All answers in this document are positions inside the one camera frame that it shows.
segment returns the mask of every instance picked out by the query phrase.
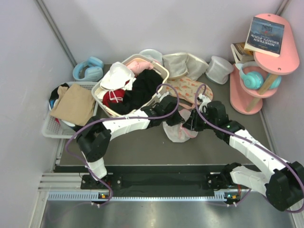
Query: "red clothing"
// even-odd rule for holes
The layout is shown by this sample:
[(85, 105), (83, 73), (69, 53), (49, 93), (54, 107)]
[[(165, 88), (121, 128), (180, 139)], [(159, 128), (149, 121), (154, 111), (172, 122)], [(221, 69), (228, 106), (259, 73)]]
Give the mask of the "red clothing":
[(124, 93), (125, 91), (123, 89), (106, 92), (103, 97), (103, 104), (109, 107), (109, 103), (123, 102)]

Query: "pink clothing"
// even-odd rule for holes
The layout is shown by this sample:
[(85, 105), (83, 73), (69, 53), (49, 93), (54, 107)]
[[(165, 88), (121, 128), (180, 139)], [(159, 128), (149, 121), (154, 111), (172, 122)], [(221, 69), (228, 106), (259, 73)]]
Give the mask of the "pink clothing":
[(150, 62), (137, 62), (133, 61), (127, 66), (135, 75), (139, 75), (143, 70), (153, 69), (153, 64)]

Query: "cable tie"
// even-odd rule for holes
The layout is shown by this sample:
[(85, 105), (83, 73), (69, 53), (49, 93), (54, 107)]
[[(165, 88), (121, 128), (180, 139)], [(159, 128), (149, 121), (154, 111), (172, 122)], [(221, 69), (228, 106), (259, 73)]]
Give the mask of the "cable tie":
[(258, 141), (257, 141), (257, 140), (254, 140), (254, 141), (251, 142), (250, 146), (251, 146), (251, 145), (255, 145), (255, 144), (257, 144), (257, 143), (258, 143)]
[(92, 170), (90, 167), (88, 167), (88, 166), (86, 166), (86, 165), (85, 165), (85, 168), (87, 168), (87, 169), (89, 169), (89, 170)]

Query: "gray floor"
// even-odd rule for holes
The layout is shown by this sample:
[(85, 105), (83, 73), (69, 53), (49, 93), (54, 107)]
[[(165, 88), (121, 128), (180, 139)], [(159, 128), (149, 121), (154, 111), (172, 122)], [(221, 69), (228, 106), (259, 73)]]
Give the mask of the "gray floor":
[[(213, 100), (219, 100), (225, 105), (230, 119), (240, 122), (256, 140), (269, 148), (260, 114), (243, 115), (231, 106), (229, 82), (219, 85), (208, 80), (205, 75), (201, 76), (199, 81), (212, 89)], [(76, 143), (70, 145), (70, 150), (81, 154)], [(195, 139), (187, 142), (173, 143), (167, 138), (162, 125), (115, 138), (110, 142), (104, 161), (107, 165), (251, 163), (242, 154), (220, 141), (211, 130), (200, 132)], [(64, 151), (60, 164), (82, 163)]]
[(291, 215), (274, 209), (259, 193), (236, 208), (208, 202), (110, 202), (97, 209), (79, 202), (48, 201), (42, 228), (295, 228)]

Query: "white laundry basket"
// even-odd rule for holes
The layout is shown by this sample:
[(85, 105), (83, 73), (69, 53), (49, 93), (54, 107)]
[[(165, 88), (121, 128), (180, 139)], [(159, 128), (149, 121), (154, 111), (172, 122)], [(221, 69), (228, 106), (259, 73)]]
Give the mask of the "white laundry basket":
[[(91, 90), (97, 82), (67, 82), (69, 86), (72, 84), (79, 84), (81, 87)], [(98, 104), (95, 102), (95, 107), (93, 111), (93, 116), (96, 115), (98, 109)], [(42, 127), (42, 134), (47, 138), (55, 138), (55, 139), (70, 139), (75, 131), (72, 129), (63, 129), (60, 124), (55, 120), (54, 117), (50, 116), (48, 112), (46, 119), (44, 120), (44, 124)]]
[[(162, 83), (166, 83), (168, 78), (169, 78), (169, 71), (164, 68), (163, 66), (161, 66), (159, 63), (152, 61), (150, 59), (148, 59), (145, 56), (136, 54), (136, 55), (132, 55), (131, 57), (127, 58), (124, 62), (122, 62), (123, 64), (125, 64), (126, 66), (129, 65), (130, 63), (132, 63), (133, 61), (137, 61), (137, 62), (151, 62), (153, 64), (153, 70), (155, 70), (162, 78), (163, 78), (163, 82)], [(105, 106), (101, 100), (98, 99), (97, 96), (95, 96), (95, 91), (96, 89), (98, 89), (100, 87), (100, 81), (93, 87), (92, 89), (92, 96), (94, 97), (94, 99), (96, 100), (96, 102), (99, 104), (99, 106), (104, 110), (104, 112), (109, 116), (109, 117), (118, 117), (121, 116), (120, 114), (118, 114), (117, 112), (113, 111), (112, 109), (110, 109), (109, 107)], [(166, 86), (162, 86), (160, 87), (160, 89), (158, 90), (159, 93), (165, 93), (166, 92)], [(148, 106), (148, 105), (152, 105), (156, 102), (159, 102), (159, 98), (156, 96), (156, 94), (153, 95), (152, 99), (150, 101), (148, 101), (147, 103), (145, 103), (142, 107)]]
[(159, 51), (154, 50), (154, 49), (145, 49), (145, 50), (142, 50), (139, 54), (143, 55), (151, 60), (155, 59), (157, 62), (159, 62), (163, 66), (162, 53), (160, 53)]

